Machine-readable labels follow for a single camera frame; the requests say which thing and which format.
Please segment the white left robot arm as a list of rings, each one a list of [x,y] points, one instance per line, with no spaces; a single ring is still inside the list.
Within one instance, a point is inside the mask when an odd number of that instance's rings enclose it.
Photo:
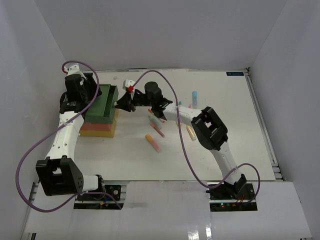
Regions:
[[[88,192],[94,199],[105,196],[101,175],[84,175],[75,163],[77,139],[89,105],[102,91],[92,75],[83,73],[78,63],[66,69],[66,92],[60,98],[59,125],[45,159],[35,166],[46,196]]]

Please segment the yellow drawer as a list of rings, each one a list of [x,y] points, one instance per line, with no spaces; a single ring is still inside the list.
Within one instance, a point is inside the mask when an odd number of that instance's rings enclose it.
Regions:
[[[119,111],[115,111],[114,118],[118,119]],[[96,131],[96,130],[81,130],[79,131],[82,137],[103,137],[103,138],[113,138],[115,135],[117,123],[112,127],[111,131]]]

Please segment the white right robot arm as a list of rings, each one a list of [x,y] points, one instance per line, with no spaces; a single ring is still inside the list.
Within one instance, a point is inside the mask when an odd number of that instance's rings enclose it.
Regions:
[[[198,142],[209,150],[222,173],[222,193],[236,200],[244,193],[247,183],[245,175],[237,169],[236,161],[228,144],[228,129],[213,108],[203,110],[176,106],[176,103],[163,97],[162,91],[154,81],[144,85],[144,92],[134,89],[134,81],[123,82],[125,94],[115,107],[134,112],[136,107],[151,107],[153,115],[162,121],[174,121],[193,128]]]

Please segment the blue table label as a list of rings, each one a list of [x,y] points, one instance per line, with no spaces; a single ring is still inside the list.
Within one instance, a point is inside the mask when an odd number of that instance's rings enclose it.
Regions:
[[[230,77],[231,76],[236,77],[236,76],[244,76],[244,73],[242,71],[227,71],[226,75]]]

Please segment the blue cap highlighter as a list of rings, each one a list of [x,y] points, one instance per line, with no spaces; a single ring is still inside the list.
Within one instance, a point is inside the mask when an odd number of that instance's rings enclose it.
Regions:
[[[192,108],[193,109],[198,108],[198,94],[196,91],[192,92]]]

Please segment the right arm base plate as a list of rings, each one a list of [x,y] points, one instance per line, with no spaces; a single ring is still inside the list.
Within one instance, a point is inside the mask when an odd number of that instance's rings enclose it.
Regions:
[[[255,212],[258,210],[252,183],[246,183],[239,193],[232,193],[223,184],[205,191],[211,212]]]

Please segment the red drawer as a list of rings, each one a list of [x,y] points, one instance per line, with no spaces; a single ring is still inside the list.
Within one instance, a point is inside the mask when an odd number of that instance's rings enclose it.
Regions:
[[[112,123],[90,123],[84,122],[81,126],[81,130],[84,131],[111,131],[112,127],[116,124],[117,118],[113,119]]]

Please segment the orange cap highlighter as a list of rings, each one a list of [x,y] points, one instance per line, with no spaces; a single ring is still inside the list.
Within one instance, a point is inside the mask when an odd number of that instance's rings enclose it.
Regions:
[[[155,149],[157,153],[161,152],[161,148],[158,145],[158,143],[153,139],[153,137],[150,134],[145,135],[145,139],[148,141],[148,143]]]

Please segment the green drawer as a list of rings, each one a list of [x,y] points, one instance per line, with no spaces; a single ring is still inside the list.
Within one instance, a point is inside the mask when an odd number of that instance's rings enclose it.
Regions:
[[[110,85],[108,94],[107,94],[107,100],[105,105],[105,110],[103,117],[106,119],[109,119],[110,121],[113,120],[116,112],[115,103],[118,100],[119,91],[118,87],[116,85]]]

